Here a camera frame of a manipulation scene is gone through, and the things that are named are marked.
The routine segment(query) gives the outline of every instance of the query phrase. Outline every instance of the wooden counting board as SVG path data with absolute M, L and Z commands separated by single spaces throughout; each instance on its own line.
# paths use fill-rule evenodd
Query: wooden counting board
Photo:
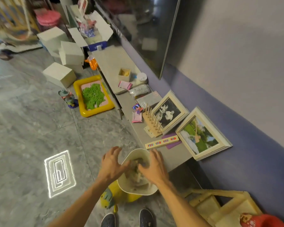
M 147 143 L 147 144 L 145 144 L 145 147 L 146 147 L 146 149 L 153 149 L 153 148 L 165 146 L 167 144 L 171 144 L 171 143 L 174 143 L 174 142 L 177 142 L 177 141 L 179 141 L 179 137 L 178 137 L 178 135 L 174 135 L 174 136 L 168 137 L 166 139 L 161 139 L 161 140 L 153 141 L 151 143 Z
M 158 137 L 159 135 L 162 134 L 163 127 L 159 122 L 159 120 L 156 118 L 151 107 L 146 105 L 145 112 L 142 114 L 142 117 L 144 118 L 144 121 L 149 126 L 149 129 L 151 129 L 155 137 Z

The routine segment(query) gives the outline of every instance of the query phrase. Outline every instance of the gray marble floor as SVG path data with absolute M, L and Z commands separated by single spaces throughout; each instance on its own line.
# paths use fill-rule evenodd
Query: gray marble floor
M 125 156 L 137 147 L 129 122 L 116 110 L 83 118 L 59 98 L 60 88 L 47 82 L 42 71 L 54 62 L 44 49 L 0 60 L 0 227 L 46 226 L 68 208 L 93 182 L 101 156 L 112 146 Z M 94 75 L 90 68 L 78 78 Z M 69 150 L 76 186 L 49 199 L 44 159 Z M 185 183 L 196 186 L 187 168 L 180 166 L 173 177 L 186 175 Z M 120 227 L 139 226 L 142 207 L 150 208 L 157 226 L 175 226 L 159 193 L 119 207 Z M 100 226 L 104 215 L 94 209 L 86 226 Z

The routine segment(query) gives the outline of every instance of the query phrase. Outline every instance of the purple wall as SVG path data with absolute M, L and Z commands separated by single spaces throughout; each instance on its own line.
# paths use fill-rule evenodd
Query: purple wall
M 171 89 L 189 111 L 199 106 L 233 144 L 198 162 L 213 187 L 248 191 L 264 212 L 284 221 L 284 148 L 174 66 L 166 64 L 158 80 L 129 42 L 122 40 L 122 46 L 152 90 L 164 96 Z

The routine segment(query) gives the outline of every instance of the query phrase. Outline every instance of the white bowl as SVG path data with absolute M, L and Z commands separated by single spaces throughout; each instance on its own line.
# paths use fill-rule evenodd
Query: white bowl
M 137 158 L 143 158 L 145 162 L 149 163 L 150 162 L 149 151 L 141 148 L 133 150 L 123 161 L 122 165 L 129 160 L 134 160 Z M 134 187 L 131 181 L 125 177 L 125 174 L 122 174 L 120 178 L 118 178 L 117 182 L 121 190 L 131 194 L 152 195 L 158 190 L 158 187 L 156 187 L 154 184 Z

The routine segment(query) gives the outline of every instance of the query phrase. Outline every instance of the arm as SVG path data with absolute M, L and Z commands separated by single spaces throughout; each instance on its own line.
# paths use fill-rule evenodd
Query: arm
M 153 149 L 150 153 L 150 167 L 146 169 L 139 165 L 138 168 L 151 183 L 158 187 L 174 217 L 176 225 L 178 227 L 211 227 L 184 198 L 179 196 L 169 181 L 161 152 Z
M 102 157 L 95 183 L 48 227 L 84 227 L 101 194 L 129 168 L 130 162 L 125 165 L 118 163 L 120 151 L 121 148 L 115 146 Z

